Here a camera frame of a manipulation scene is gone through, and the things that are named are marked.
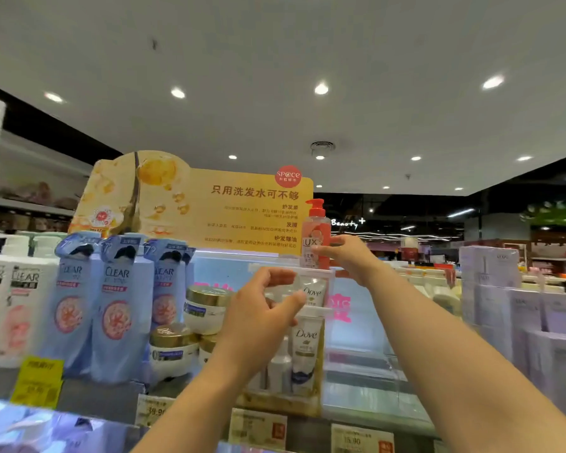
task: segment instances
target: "hand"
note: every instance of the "hand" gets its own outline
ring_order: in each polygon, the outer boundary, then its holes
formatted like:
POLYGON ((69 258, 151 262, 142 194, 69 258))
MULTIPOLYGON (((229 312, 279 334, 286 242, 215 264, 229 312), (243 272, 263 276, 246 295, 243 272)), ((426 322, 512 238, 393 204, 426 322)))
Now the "hand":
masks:
POLYGON ((238 372, 242 386, 265 368, 297 324, 294 317, 306 303, 306 294, 297 291, 274 303, 264 297, 264 288, 292 284, 295 277, 292 270, 260 268, 231 299, 208 364, 218 361, 227 372, 238 372))
POLYGON ((313 246, 312 250, 317 256, 335 259, 361 286, 366 286, 369 278, 383 266, 358 237, 336 235, 331 237, 331 242, 341 243, 341 246, 313 246))

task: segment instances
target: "white ceiling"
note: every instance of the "white ceiling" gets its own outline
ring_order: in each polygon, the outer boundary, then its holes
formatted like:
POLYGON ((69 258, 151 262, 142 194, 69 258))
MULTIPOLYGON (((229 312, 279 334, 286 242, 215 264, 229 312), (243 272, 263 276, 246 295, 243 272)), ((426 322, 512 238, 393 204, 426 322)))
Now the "white ceiling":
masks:
POLYGON ((467 195, 566 156, 566 0, 0 0, 0 88, 122 152, 467 195))

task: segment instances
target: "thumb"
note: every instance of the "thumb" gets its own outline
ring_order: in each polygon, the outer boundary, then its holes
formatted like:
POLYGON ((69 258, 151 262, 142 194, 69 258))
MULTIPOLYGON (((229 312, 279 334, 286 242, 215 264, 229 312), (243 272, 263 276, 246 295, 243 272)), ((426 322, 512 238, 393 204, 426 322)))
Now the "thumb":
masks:
POLYGON ((278 326, 287 328, 291 326, 294 317, 305 304, 306 293, 295 291, 291 296, 285 297, 283 302, 277 304, 270 313, 277 318, 278 326))
POLYGON ((334 259, 338 252, 337 246, 319 246, 315 244, 310 248, 317 256, 325 256, 334 259))

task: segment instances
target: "gold jar lid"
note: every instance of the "gold jar lid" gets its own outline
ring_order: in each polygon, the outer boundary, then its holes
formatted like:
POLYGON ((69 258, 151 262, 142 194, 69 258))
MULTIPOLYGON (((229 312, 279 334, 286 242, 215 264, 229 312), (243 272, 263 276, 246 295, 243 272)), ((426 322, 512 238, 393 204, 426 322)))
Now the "gold jar lid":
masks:
POLYGON ((149 335, 149 344, 158 348, 179 348, 199 343, 199 335, 180 322, 156 327, 149 335))
POLYGON ((199 342, 199 347, 206 353, 211 353, 216 346, 216 340, 218 340, 218 334, 202 335, 202 339, 199 342))
POLYGON ((232 294, 232 291, 226 289, 194 284, 186 290, 186 299, 210 307, 227 307, 232 294))

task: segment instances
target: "white price tag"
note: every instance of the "white price tag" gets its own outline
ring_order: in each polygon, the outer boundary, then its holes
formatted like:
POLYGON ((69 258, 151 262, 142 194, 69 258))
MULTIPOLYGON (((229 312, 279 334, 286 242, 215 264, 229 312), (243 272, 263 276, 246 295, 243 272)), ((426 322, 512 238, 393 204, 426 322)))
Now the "white price tag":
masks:
POLYGON ((451 453, 441 440, 434 441, 434 453, 451 453))
POLYGON ((171 397, 149 396, 139 394, 136 402, 136 426, 146 426, 150 428, 158 418, 174 403, 171 397))
POLYGON ((331 453, 394 453, 394 434, 331 425, 331 453))
POLYGON ((230 414, 229 443, 285 451, 287 417, 234 408, 230 414))

